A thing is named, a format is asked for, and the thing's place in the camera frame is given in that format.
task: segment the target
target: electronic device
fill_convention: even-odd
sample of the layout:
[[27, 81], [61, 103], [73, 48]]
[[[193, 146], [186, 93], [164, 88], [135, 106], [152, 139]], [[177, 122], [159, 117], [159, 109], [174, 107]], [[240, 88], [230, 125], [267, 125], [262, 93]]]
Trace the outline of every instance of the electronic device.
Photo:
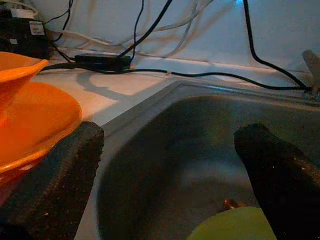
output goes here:
[[41, 21], [13, 17], [11, 10], [0, 10], [0, 52], [37, 59], [50, 58], [50, 43]]

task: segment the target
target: countertop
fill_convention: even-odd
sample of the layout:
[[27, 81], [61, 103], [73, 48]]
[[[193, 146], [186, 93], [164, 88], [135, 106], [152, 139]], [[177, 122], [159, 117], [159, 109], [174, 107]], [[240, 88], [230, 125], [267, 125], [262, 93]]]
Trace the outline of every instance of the countertop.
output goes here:
[[[209, 64], [191, 61], [149, 58], [139, 63], [140, 68], [158, 66], [182, 73], [226, 72], [249, 77], [255, 81], [273, 86], [295, 86], [285, 76], [272, 69], [242, 67], [236, 65]], [[308, 83], [310, 74], [294, 72]], [[252, 87], [253, 84], [231, 77], [181, 78], [161, 73], [130, 73], [124, 75], [103, 75], [85, 70], [52, 70], [39, 73], [33, 78], [55, 86], [74, 97], [81, 105], [83, 120], [103, 126], [130, 110], [134, 106], [158, 93], [178, 80], [197, 81], [229, 87]]]

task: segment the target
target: label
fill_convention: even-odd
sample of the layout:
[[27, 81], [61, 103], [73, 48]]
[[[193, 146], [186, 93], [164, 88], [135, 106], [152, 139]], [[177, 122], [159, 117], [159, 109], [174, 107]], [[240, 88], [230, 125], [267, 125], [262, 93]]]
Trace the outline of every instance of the label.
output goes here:
[[31, 10], [25, 10], [25, 9], [15, 9], [12, 8], [11, 14], [13, 18], [18, 18], [18, 19], [35, 19], [34, 17], [34, 12]]
[[18, 45], [18, 40], [17, 39], [10, 39], [9, 41], [13, 45]]
[[30, 30], [31, 34], [34, 36], [44, 36], [45, 35], [45, 29], [40, 21], [30, 21]]

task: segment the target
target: yellow-green object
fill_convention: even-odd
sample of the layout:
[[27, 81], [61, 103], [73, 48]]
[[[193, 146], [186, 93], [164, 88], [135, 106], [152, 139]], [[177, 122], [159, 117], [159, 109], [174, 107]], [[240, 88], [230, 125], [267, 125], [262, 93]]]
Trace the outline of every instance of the yellow-green object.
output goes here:
[[277, 240], [261, 208], [240, 207], [201, 223], [187, 240]]

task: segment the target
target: kitchen sink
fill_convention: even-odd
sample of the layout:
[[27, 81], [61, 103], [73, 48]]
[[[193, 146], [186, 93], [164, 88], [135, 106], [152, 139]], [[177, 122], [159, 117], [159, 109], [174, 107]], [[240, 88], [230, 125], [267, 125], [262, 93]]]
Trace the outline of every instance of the kitchen sink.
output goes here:
[[320, 167], [320, 104], [302, 97], [176, 82], [108, 123], [90, 200], [98, 237], [185, 240], [226, 199], [258, 207], [234, 146], [254, 123]]

